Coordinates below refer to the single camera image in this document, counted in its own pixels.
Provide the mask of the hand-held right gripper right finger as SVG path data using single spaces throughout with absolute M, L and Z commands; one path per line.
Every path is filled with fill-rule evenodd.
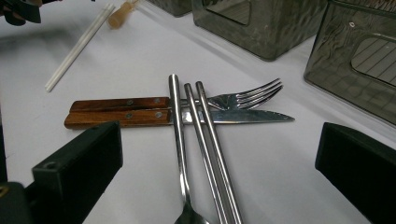
M 396 224 L 396 149 L 326 122 L 315 167 L 372 224 Z

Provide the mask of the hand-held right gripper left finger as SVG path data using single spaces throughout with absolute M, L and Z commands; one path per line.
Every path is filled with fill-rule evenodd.
M 82 224 L 122 167 L 120 124 L 92 127 L 33 169 L 39 224 Z

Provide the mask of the wooden handled steel knife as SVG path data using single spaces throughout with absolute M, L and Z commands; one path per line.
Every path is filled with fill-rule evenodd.
M 247 124 L 295 121 L 281 113 L 264 110 L 211 111 L 215 124 Z M 70 112 L 64 120 L 67 129 L 87 129 L 104 122 L 117 121 L 121 127 L 153 127 L 173 124 L 170 109 L 116 112 Z

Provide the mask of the wooden handled steel fork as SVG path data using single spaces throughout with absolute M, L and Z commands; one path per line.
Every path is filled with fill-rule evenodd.
M 207 99 L 207 103 L 222 111 L 253 109 L 272 99 L 283 89 L 279 78 L 258 88 L 238 93 L 221 94 Z M 169 108 L 169 97 L 124 98 L 75 101 L 70 112 L 125 111 L 135 109 Z

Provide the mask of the small amber spoon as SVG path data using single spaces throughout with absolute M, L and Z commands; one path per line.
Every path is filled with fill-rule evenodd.
M 125 23 L 130 13 L 135 9 L 139 0 L 126 0 L 119 9 L 113 12 L 107 19 L 111 29 L 119 29 Z

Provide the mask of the steel spoon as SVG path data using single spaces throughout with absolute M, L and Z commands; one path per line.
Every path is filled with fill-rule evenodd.
M 188 166 L 186 161 L 184 126 L 182 122 L 180 92 L 178 77 L 175 74 L 169 76 L 170 105 L 172 110 L 172 121 L 174 125 L 177 162 L 179 170 L 179 181 L 183 208 L 175 224 L 209 224 L 209 222 L 197 213 L 191 204 L 190 185 L 188 180 Z

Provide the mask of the smoky clear plastic bin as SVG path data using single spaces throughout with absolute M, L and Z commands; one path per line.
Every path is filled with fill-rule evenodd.
M 327 0 L 191 0 L 194 23 L 273 61 L 315 35 Z
M 181 17 L 191 12 L 191 0 L 148 0 L 174 17 Z
M 396 125 L 396 0 L 329 0 L 304 79 Z

